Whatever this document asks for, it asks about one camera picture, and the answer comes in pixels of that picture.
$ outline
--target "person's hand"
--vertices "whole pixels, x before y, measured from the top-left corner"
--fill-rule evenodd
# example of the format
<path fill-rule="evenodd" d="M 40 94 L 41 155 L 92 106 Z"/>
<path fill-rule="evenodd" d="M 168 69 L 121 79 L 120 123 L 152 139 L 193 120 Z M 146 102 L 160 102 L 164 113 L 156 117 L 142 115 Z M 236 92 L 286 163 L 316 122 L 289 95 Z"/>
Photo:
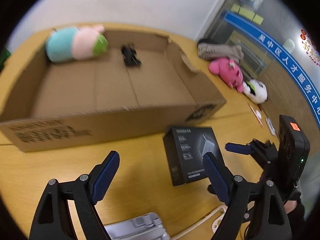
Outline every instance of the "person's hand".
<path fill-rule="evenodd" d="M 289 214 L 291 211 L 293 211 L 298 205 L 298 202 L 296 200 L 288 200 L 286 204 L 284 204 L 284 211 Z"/>

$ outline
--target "blue sign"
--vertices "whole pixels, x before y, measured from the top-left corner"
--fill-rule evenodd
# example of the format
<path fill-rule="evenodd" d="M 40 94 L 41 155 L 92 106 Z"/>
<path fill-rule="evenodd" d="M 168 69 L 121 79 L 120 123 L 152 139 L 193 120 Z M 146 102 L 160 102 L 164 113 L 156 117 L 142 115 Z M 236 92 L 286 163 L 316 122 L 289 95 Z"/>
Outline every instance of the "blue sign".
<path fill-rule="evenodd" d="M 276 40 L 239 15 L 228 11 L 224 20 L 249 35 L 276 58 L 300 88 L 320 128 L 320 96 L 313 82 L 298 62 Z"/>

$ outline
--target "white plush toy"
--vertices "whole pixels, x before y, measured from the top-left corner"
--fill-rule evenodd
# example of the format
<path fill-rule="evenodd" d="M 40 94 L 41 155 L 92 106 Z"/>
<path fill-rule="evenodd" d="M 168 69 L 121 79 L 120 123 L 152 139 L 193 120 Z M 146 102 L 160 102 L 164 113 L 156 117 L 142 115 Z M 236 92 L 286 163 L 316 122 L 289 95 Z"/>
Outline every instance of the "white plush toy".
<path fill-rule="evenodd" d="M 250 98 L 250 100 L 256 104 L 262 104 L 267 101 L 268 94 L 266 86 L 255 79 L 251 79 L 248 82 L 243 82 L 244 94 Z"/>

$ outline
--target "wooden table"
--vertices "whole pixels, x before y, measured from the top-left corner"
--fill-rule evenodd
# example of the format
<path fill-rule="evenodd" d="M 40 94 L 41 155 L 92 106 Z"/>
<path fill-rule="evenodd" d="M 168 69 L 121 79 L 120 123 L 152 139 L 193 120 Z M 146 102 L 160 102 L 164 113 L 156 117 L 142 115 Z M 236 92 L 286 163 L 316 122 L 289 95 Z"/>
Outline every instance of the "wooden table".
<path fill-rule="evenodd" d="M 130 25 L 105 26 L 109 29 L 168 34 Z M 227 103 L 200 126 L 213 128 L 225 163 L 233 174 L 240 174 L 248 181 L 258 181 L 262 170 L 251 156 L 227 152 L 224 146 L 227 142 L 245 144 L 253 137 L 261 141 L 270 139 L 278 146 L 277 138 L 270 134 L 266 124 L 264 128 L 259 126 L 248 106 L 248 98 L 236 90 L 230 90 L 219 77 L 209 73 L 208 62 L 197 58 L 194 41 L 173 34 L 170 34 L 170 38 L 182 47 L 196 68 L 210 76 L 227 99 Z M 21 71 L 10 68 L 11 65 L 9 62 L 0 75 L 0 107 L 4 105 L 5 94 L 10 91 Z M 96 205 L 101 221 L 109 224 L 147 212 L 156 212 L 163 220 L 169 235 L 174 236 L 221 203 L 215 195 L 207 192 L 208 179 L 179 187 L 172 186 L 162 136 L 158 133 L 97 145 L 24 153 L 0 134 L 1 196 L 19 227 L 29 235 L 33 215 L 49 179 L 56 178 L 59 182 L 74 180 L 80 174 L 90 172 L 111 150 L 116 150 L 120 154 L 119 170 L 106 196 Z M 69 204 L 78 239 L 85 239 L 74 203 Z"/>

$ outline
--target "white device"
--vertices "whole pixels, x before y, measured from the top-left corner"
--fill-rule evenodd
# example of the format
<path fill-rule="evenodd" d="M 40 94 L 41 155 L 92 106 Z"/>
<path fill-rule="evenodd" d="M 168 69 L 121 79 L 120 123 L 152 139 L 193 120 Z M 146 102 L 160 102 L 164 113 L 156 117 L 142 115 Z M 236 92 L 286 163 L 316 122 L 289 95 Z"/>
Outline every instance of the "white device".
<path fill-rule="evenodd" d="M 211 229 L 212 229 L 212 232 L 215 233 L 218 229 L 218 226 L 220 225 L 223 217 L 224 217 L 224 214 L 227 212 L 227 206 L 226 205 L 222 205 L 221 208 L 223 209 L 224 213 L 221 214 L 213 223 L 212 223 L 212 226 L 211 226 Z"/>
<path fill-rule="evenodd" d="M 154 213 L 105 225 L 112 240 L 169 240 L 162 220 Z"/>
<path fill-rule="evenodd" d="M 268 126 L 269 130 L 270 130 L 270 133 L 272 135 L 276 136 L 276 130 L 273 127 L 272 122 L 271 122 L 271 120 L 269 118 L 266 119 L 266 123 L 267 123 L 267 126 Z"/>

